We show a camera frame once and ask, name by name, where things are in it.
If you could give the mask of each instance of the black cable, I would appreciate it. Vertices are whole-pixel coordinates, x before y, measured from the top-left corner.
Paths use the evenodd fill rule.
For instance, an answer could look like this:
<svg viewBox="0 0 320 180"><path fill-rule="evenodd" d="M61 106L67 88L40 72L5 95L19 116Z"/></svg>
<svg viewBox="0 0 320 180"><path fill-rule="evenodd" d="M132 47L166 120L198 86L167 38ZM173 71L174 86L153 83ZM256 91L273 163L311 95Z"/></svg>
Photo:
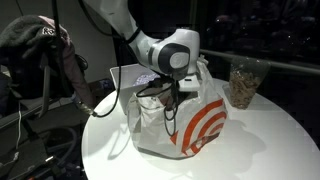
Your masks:
<svg viewBox="0 0 320 180"><path fill-rule="evenodd" d="M113 34L110 34L110 33L106 33L104 31L102 31L98 25L94 22L94 20L92 19L92 17L90 16L86 6L84 5L83 3L83 0L78 0L79 2L79 5L83 11L83 13L86 15L87 19L89 20L89 22L91 23L91 25L97 30L99 31L101 34L105 35L105 36L110 36L110 37L113 37L113 38L116 38L116 39L123 39L122 37L120 36L116 36L116 35L113 35Z"/></svg>
<svg viewBox="0 0 320 180"><path fill-rule="evenodd" d="M171 118L168 118L168 116L167 116L167 111L168 111L168 101L169 101L169 99L167 100L167 102L166 102L166 104L165 104L165 108L164 108L164 110L163 110L163 113L164 113L164 125L165 125L165 129L166 129L166 131L167 131L167 134L169 135L169 136L173 136L174 134L175 134L175 132L176 132L176 124L177 124L177 122L176 122L176 115L177 115L177 113L178 113L178 107L179 107L179 105L178 105L178 103L179 103L179 98L178 98L178 91L177 91L177 86L176 86L176 82L172 82L171 83L171 85L168 87L168 88L166 88L166 89L163 89L162 91L160 91L160 92L156 92L156 93L152 93L152 94L144 94L144 95L141 95L142 94L142 92L144 92L145 90L147 90L147 89L150 89L150 88L153 88L150 84L147 86L147 87L145 87L145 88L143 88L142 90L140 90L137 94L136 94L136 96L138 97L138 98L143 98L143 97L154 97L154 96L158 96L158 95L160 95L160 94L162 94L162 93L164 93L164 92L166 92L166 91L168 91L168 90L170 90L171 89L171 94L172 94L172 97L173 97L173 103L172 103L172 105L173 106L175 106L173 109L172 109L172 111L173 111L173 115L172 115L172 117ZM170 133L169 132L169 129L168 129L168 126L167 126L167 121L173 121L173 132L172 133Z"/></svg>
<svg viewBox="0 0 320 180"><path fill-rule="evenodd" d="M119 52L120 52L120 61L119 61L119 82L118 82L118 88L117 88L117 96L116 96L116 100L112 106L112 108L109 110L109 112L103 114L103 115L99 115L97 114L95 111L93 112L92 116L94 117L98 117L98 118L103 118L103 117L106 117L108 116L109 114L112 113L112 111L114 110L114 108L116 107L117 103L118 103L118 99L119 99L119 95L120 95L120 88L121 88L121 65L122 65L122 61L123 61L123 49L122 47L123 46L127 46L127 44L125 43L122 43L120 44L119 46Z"/></svg>
<svg viewBox="0 0 320 180"><path fill-rule="evenodd" d="M16 0L16 4L18 6L18 9L19 9L19 12L20 12L20 15L23 16L23 12L22 12L22 9L21 9L21 6L20 6L20 3L19 3L19 0Z"/></svg>
<svg viewBox="0 0 320 180"><path fill-rule="evenodd" d="M59 22L59 13L58 13L58 4L56 0L51 1L52 5L52 13L53 13L53 19L54 19L54 26L55 26L55 32L56 32L56 45L57 45L57 51L58 51L58 66L59 66L59 71L60 71L60 76L61 76L61 83L63 90L68 96L71 96L72 93L68 87L67 84L67 79L66 79L66 74L64 72L64 66L63 66L63 55L62 55L62 47L61 47L61 32L60 32L60 22Z"/></svg>
<svg viewBox="0 0 320 180"><path fill-rule="evenodd" d="M142 92L144 92L145 90L151 88L150 86L147 86L146 88L143 88L142 90L140 90L140 91L137 93L136 96L137 96L138 98L157 96L157 95L159 95L159 94L162 94L162 93L170 90L170 89L171 89L171 86L172 86L172 84L171 84L168 88L163 89L163 90L161 90L160 92L156 92L156 93L152 93L152 94L144 94L144 95L141 95Z"/></svg>
<svg viewBox="0 0 320 180"><path fill-rule="evenodd" d="M137 56L135 55L135 53L133 52L131 46L126 46L127 51L129 52L129 54L133 57L133 59L137 62L140 63L140 61L138 60Z"/></svg>
<svg viewBox="0 0 320 180"><path fill-rule="evenodd" d="M59 127L59 128L53 128L53 129L47 129L47 130L43 130L43 131L40 131L40 132L38 132L37 134L38 135L41 135L41 134L44 134L44 133L48 133L48 132L50 132L50 131L53 131L53 130L55 130L55 129L65 129L65 130L70 130L71 128L69 128L69 127ZM30 139L24 139L24 140L22 140L19 144L24 144L24 143L26 143L27 141L30 141ZM61 158L61 159L58 159L59 160L59 164L58 165L61 165L61 163L62 163L62 161L61 160L63 160L63 158ZM14 162L14 164L12 165L12 167L10 168L10 170L8 171L8 173L6 173L6 176L8 176L8 175L10 175L10 173L11 173L11 171L13 170L13 168L14 168L14 166L15 166L15 164L18 162L19 160L17 160L17 161L15 161Z"/></svg>
<svg viewBox="0 0 320 180"><path fill-rule="evenodd" d="M132 43L132 41L134 41L136 39L136 37L140 34L141 29L138 27L137 30L131 35L131 37L126 40L127 44Z"/></svg>
<svg viewBox="0 0 320 180"><path fill-rule="evenodd" d="M172 115L171 118L168 118L167 113L166 113L166 111L167 111L167 104L166 104L166 107L165 107L164 110L163 110L163 113L164 113L164 117L165 117L165 118L164 118L164 126L165 126L165 129L166 129L166 131L167 131L167 134L172 137L172 136L175 134L175 132L176 132L176 127L177 127L176 115L177 115L178 109L179 109L179 104L178 104L178 103L179 103L178 90L177 90L177 86L176 86L175 83L174 83L173 86L172 86L171 92L172 92L171 94L172 94L172 96L173 96L173 105L175 105L175 108L172 109L173 115ZM172 120L173 120L173 132L170 133L170 132L169 132L169 129L168 129L168 126L167 126L167 121L172 121Z"/></svg>
<svg viewBox="0 0 320 180"><path fill-rule="evenodd" d="M17 162L19 161L16 160L15 162L13 162L13 164L11 165L10 169L8 170L8 172L4 175L6 177L4 177L4 179L8 179L9 178L9 175L11 174L12 170L14 169L15 165L17 164Z"/></svg>

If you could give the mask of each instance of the white box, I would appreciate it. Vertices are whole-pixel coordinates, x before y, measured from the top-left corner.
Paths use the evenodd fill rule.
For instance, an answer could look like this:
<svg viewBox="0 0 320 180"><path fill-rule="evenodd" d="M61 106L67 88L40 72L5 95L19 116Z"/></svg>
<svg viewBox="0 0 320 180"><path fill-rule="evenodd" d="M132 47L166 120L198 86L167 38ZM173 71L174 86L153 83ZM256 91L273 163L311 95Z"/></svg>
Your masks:
<svg viewBox="0 0 320 180"><path fill-rule="evenodd" d="M119 67L110 69L114 86L117 89L119 84ZM139 64L121 66L121 86L119 101L123 112L126 114L127 104L134 92L138 92L145 88L147 84L133 86L136 80L142 75L151 75L155 72L145 68Z"/></svg>

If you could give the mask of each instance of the tabletop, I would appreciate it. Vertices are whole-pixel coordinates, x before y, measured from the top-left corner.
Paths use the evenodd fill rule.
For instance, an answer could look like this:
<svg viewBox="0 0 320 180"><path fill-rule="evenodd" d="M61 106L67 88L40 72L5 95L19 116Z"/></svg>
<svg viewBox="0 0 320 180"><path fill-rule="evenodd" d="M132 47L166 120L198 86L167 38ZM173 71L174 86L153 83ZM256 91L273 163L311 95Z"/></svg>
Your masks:
<svg viewBox="0 0 320 180"><path fill-rule="evenodd" d="M120 104L105 118L90 117L82 158L89 180L318 180L320 151L288 113L256 94L247 110L229 103L228 83L214 79L229 119L220 136L194 157L169 160L137 151ZM95 109L109 111L116 92Z"/></svg>

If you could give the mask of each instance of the metal railing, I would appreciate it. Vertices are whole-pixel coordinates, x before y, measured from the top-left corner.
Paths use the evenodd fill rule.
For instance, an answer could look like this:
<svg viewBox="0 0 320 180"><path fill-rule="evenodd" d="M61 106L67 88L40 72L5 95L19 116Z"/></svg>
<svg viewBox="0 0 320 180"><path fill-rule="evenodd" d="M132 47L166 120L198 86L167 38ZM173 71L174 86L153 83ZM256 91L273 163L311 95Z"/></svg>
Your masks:
<svg viewBox="0 0 320 180"><path fill-rule="evenodd" d="M217 51L210 51L210 50L206 50L206 49L200 49L200 53L208 54L208 55L212 55L212 56L222 57L222 58L225 58L229 62L231 62L231 59L233 59L233 58L248 57L248 56L240 56L240 55L217 52ZM269 62L270 65L273 66L273 67L283 68L283 69L290 69L290 70L294 70L294 71L320 75L320 68L311 68L311 67L298 66L298 65L288 64L288 63L281 63L281 62L271 61L271 60L267 60L267 59L261 59L261 58L258 58L258 59L261 60L261 61Z"/></svg>

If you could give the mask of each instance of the fabric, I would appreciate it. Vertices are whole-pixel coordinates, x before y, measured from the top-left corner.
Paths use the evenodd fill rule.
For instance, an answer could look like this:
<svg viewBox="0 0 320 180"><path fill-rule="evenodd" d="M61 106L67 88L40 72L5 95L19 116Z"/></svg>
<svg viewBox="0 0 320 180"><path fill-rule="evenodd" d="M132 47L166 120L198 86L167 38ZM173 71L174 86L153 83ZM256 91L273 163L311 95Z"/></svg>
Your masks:
<svg viewBox="0 0 320 180"><path fill-rule="evenodd" d="M0 116L4 116L7 111L7 101L9 98L9 77L0 72Z"/></svg>
<svg viewBox="0 0 320 180"><path fill-rule="evenodd" d="M93 107L95 102L77 64L74 45L67 30L61 25L60 28L65 74L79 99L86 105ZM54 38L55 29L52 19L37 15L22 16L10 23L0 34L0 54L10 57L9 64L14 68L9 68L9 70L15 69L16 72L21 72L26 70L27 67L29 69L39 67L42 55L45 53L49 59L49 66L59 72L57 46ZM40 72L42 73L42 71L35 70L26 73L38 73L40 75Z"/></svg>

